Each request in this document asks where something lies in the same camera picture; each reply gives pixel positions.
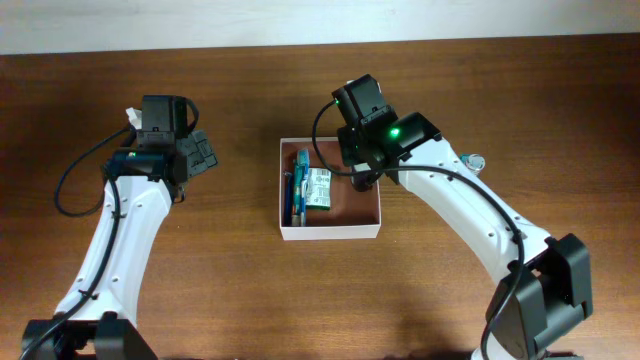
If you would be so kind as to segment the teal mouthwash bottle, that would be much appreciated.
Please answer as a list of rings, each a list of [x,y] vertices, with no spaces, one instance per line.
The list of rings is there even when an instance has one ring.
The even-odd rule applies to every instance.
[[[465,167],[475,175],[479,175],[486,166],[486,161],[479,154],[462,154],[459,156]]]

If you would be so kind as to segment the green white soap packet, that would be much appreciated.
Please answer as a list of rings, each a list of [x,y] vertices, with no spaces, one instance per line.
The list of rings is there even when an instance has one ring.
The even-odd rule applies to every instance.
[[[310,168],[307,178],[306,207],[329,210],[331,207],[331,176],[327,169]]]

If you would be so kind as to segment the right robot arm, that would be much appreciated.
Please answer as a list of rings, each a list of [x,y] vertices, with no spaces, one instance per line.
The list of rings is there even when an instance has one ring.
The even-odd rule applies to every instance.
[[[590,254],[574,234],[556,239],[486,186],[423,115],[377,109],[348,115],[338,131],[343,161],[386,174],[460,236],[496,284],[475,359],[550,359],[549,347],[593,312]]]

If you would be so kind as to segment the blue white toothbrush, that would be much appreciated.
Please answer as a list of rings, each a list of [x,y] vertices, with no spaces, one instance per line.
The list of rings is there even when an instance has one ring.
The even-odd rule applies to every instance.
[[[304,190],[305,190],[305,195],[304,195],[304,208],[305,208],[305,222],[304,225],[302,227],[304,227],[306,225],[306,194],[307,194],[307,180],[308,180],[308,175],[309,175],[309,165],[310,165],[310,157],[309,157],[309,151],[307,149],[302,149],[299,150],[297,152],[296,155],[296,161],[297,160],[302,160],[303,162],[306,163],[306,176],[303,182],[303,186],[304,186]]]

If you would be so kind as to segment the purple foam soap bottle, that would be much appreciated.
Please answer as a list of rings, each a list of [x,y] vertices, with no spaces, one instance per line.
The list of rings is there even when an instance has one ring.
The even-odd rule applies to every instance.
[[[377,181],[377,174],[371,175],[369,169],[359,169],[355,166],[351,168],[354,176],[351,176],[351,184],[353,188],[358,192],[366,192],[372,189],[374,183]]]

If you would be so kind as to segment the blue disposable razor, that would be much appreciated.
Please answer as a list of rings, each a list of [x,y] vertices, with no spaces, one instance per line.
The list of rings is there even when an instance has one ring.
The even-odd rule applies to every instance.
[[[284,202],[283,202],[283,220],[282,224],[287,227],[291,225],[292,209],[293,209],[293,188],[294,175],[289,171],[283,172],[284,176]]]

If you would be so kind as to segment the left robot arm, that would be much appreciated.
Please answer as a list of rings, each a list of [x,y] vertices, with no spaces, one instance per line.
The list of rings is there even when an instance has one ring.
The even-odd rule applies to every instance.
[[[50,319],[31,320],[24,359],[153,359],[137,329],[140,288],[160,225],[185,183],[215,166],[208,137],[196,130],[166,145],[120,148],[104,166],[102,213],[73,285]]]

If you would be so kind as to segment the green white toothpaste tube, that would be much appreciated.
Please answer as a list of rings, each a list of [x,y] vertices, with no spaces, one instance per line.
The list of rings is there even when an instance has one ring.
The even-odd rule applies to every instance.
[[[306,176],[306,163],[302,160],[295,162],[294,169],[294,185],[293,185],[293,208],[292,208],[292,225],[294,227],[302,227],[305,222],[304,195],[305,190],[303,182]]]

